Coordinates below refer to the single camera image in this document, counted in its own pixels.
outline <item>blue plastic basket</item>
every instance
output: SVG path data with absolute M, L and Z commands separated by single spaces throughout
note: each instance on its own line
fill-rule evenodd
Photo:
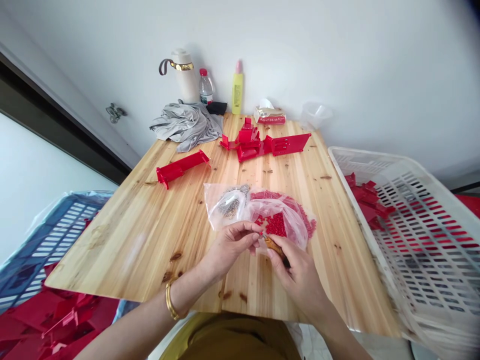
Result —
M 0 270 L 0 314 L 40 292 L 44 266 L 60 261 L 112 194 L 72 192 L 56 204 Z

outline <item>white plastic basket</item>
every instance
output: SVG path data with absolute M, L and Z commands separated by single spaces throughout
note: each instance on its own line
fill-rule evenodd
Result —
M 408 157 L 328 152 L 404 325 L 442 359 L 467 359 L 480 342 L 480 220 Z M 351 173 L 397 209 L 379 218 L 385 231 L 370 230 L 344 177 Z

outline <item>gray cloth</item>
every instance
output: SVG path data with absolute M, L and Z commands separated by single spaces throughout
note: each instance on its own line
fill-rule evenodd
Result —
M 160 117 L 153 120 L 150 130 L 160 140 L 170 139 L 180 143 L 177 153 L 190 151 L 198 144 L 214 141 L 222 136 L 224 118 L 210 115 L 201 102 L 189 104 L 169 103 Z

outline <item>forearm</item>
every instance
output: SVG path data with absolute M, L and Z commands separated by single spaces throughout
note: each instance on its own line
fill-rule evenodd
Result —
M 170 288 L 176 312 L 184 315 L 211 284 L 201 263 L 176 280 Z M 163 290 L 107 328 L 76 359 L 145 360 L 175 323 Z
M 310 321 L 325 340 L 333 360 L 372 360 L 330 300 L 322 306 L 321 315 L 312 316 Z

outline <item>bangle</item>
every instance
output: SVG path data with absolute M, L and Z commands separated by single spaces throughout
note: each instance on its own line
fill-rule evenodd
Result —
M 180 316 L 174 309 L 174 306 L 172 305 L 172 299 L 170 298 L 170 286 L 173 284 L 173 282 L 176 280 L 176 278 L 171 279 L 167 284 L 166 284 L 166 291 L 165 291 L 165 300 L 166 300 L 166 307 L 170 311 L 170 315 L 173 320 L 177 321 L 179 319 L 185 319 L 188 315 L 188 311 L 184 316 Z

